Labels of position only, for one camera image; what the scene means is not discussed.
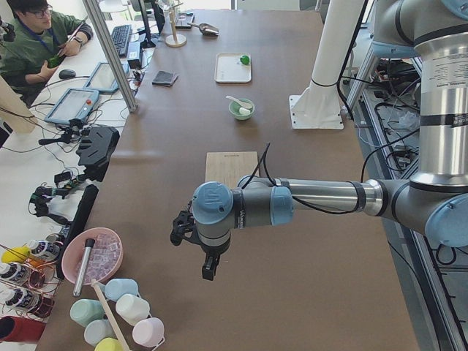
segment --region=metal scoop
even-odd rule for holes
[[[219,29],[217,27],[212,26],[211,24],[207,24],[207,23],[196,24],[193,22],[188,22],[187,24],[189,24],[190,26],[198,27],[198,29],[203,35],[208,35],[211,37],[219,35]]]

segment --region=black mouse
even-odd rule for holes
[[[76,77],[76,72],[73,69],[63,69],[58,74],[58,77],[60,79],[70,79],[70,78]]]

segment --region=blue lanyard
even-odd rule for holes
[[[35,38],[35,40],[37,40],[38,42],[40,42],[42,44],[42,46],[44,48],[47,49],[47,51],[49,53],[51,53],[52,55],[54,54],[54,52],[45,44],[44,40],[42,40],[42,38],[37,35],[36,33],[34,33],[26,24],[24,24],[23,22],[19,21],[21,23],[21,25],[24,27],[25,30],[28,31],[28,33],[30,33],[30,35]],[[60,42],[59,40],[57,39],[55,33],[53,32],[52,28],[48,29],[47,30],[49,32],[49,34],[52,36],[52,39],[53,39],[53,42],[56,44],[56,45],[60,45]]]

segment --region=glasses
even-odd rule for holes
[[[27,11],[27,12],[32,13],[34,16],[36,16],[37,19],[41,19],[41,18],[44,18],[46,15],[50,16],[50,11],[52,11],[52,7],[49,5],[44,10]]]

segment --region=white desk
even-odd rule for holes
[[[115,25],[123,23],[109,23],[110,29]],[[141,23],[135,22],[132,24],[136,28],[141,26]],[[143,57],[142,65],[145,66],[147,60],[152,55],[152,50],[146,50],[146,56]],[[89,76],[97,63],[106,61],[102,52],[100,43],[94,37],[88,44],[83,46],[81,52],[77,56],[69,57],[64,60],[55,75],[50,79],[50,83],[59,81],[59,72],[62,69],[73,69],[77,76]],[[34,104],[40,102],[55,103],[68,88],[81,88],[84,86],[86,78],[65,80],[60,83],[55,83],[37,97]],[[129,115],[124,100],[121,98],[121,93],[117,91],[114,95],[101,95],[99,102],[95,107],[108,99],[116,99],[106,102],[100,110],[102,114],[94,122],[115,127],[122,131],[127,116]],[[38,118],[43,119],[45,114],[52,108],[50,105],[39,105],[33,107],[31,112]],[[89,120],[93,120],[96,113],[90,115]],[[5,147],[16,151],[25,151],[39,146],[38,140],[44,137],[57,137],[59,132],[53,124],[38,121],[38,124],[45,129],[35,127],[31,134],[16,134],[10,135]],[[74,170],[75,175],[79,170],[83,172],[83,167],[78,167],[79,157],[75,153],[77,144],[54,143],[37,150],[26,153],[15,153],[4,148],[0,149],[0,190],[3,199],[0,205],[1,219],[1,239],[0,244],[7,247],[22,246],[31,239],[44,239],[51,233],[57,233],[61,229],[61,225],[52,221],[47,217],[37,218],[28,213],[29,198],[34,190],[42,183],[53,186],[53,177],[60,173],[66,167]],[[83,190],[90,182],[82,184],[79,188],[67,196],[65,200],[60,197],[54,198],[48,205],[49,211],[53,214],[60,214],[72,220],[75,215],[78,203],[83,195]],[[30,205],[31,211],[34,213],[34,205]],[[1,351],[16,351],[16,350],[34,350],[34,345],[19,345],[16,343],[1,343]]]

